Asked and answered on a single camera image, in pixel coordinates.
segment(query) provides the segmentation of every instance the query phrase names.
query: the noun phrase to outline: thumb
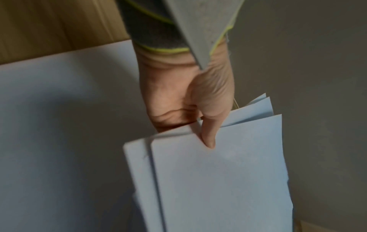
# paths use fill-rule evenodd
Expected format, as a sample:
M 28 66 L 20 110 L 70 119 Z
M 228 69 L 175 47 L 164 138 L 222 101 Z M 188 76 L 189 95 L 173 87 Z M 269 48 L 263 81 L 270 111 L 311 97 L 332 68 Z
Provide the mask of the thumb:
M 215 148 L 215 136 L 228 114 L 229 112 L 211 118 L 205 116 L 203 117 L 203 124 L 201 125 L 201 138 L 208 148 Z

